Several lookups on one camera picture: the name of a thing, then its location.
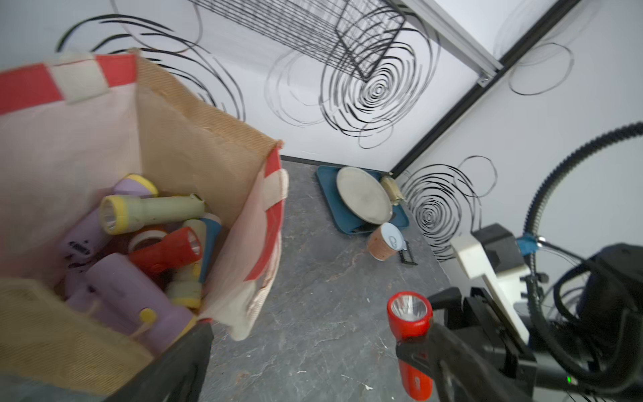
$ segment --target gray marble floor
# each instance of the gray marble floor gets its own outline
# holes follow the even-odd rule
[[[448,287],[446,275],[413,223],[403,234],[417,267],[375,260],[366,236],[335,229],[317,167],[284,168],[290,190],[275,284],[248,339],[234,342],[224,327],[213,328],[201,401],[411,401],[386,302],[402,290],[436,293]]]

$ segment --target yellow flashlight ring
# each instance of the yellow flashlight ring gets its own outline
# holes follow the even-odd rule
[[[111,204],[113,209],[114,218],[116,220],[114,228],[110,230],[109,223],[105,220],[105,206],[107,203]],[[123,201],[121,196],[107,196],[103,198],[103,201],[100,202],[100,224],[103,226],[103,229],[111,235],[120,235],[121,233],[126,233],[128,231],[128,216],[127,216],[127,207],[125,206],[125,201]]]
[[[141,175],[138,174],[128,174],[125,179],[131,179],[136,182],[138,182],[141,186],[147,188],[147,190],[150,192],[152,197],[157,197],[159,195],[159,190],[156,188],[156,186],[149,181],[148,179],[144,178]]]

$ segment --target wire basket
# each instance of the wire basket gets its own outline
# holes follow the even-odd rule
[[[361,80],[404,24],[385,0],[189,0]]]

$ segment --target yellow button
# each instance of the yellow button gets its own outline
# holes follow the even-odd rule
[[[192,275],[194,275],[196,279],[201,276],[201,261],[194,263],[194,268],[192,268]]]
[[[153,324],[156,321],[156,312],[149,308],[142,309],[138,316],[146,324]]]

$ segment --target blue tray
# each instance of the blue tray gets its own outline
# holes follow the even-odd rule
[[[323,192],[328,207],[331,210],[332,220],[335,222],[335,226],[337,226],[340,232],[347,235],[373,232],[377,228],[377,225],[371,225],[360,219],[357,215],[353,214],[344,201],[341,200],[340,192],[337,190],[337,172],[339,171],[340,168],[334,166],[320,166],[317,168],[317,180],[319,181],[321,192]],[[377,181],[382,177],[381,173],[374,170],[364,169],[364,171],[368,172]],[[402,207],[400,205],[393,206],[393,213],[395,216],[390,222],[396,225],[398,229],[407,228],[408,217]]]

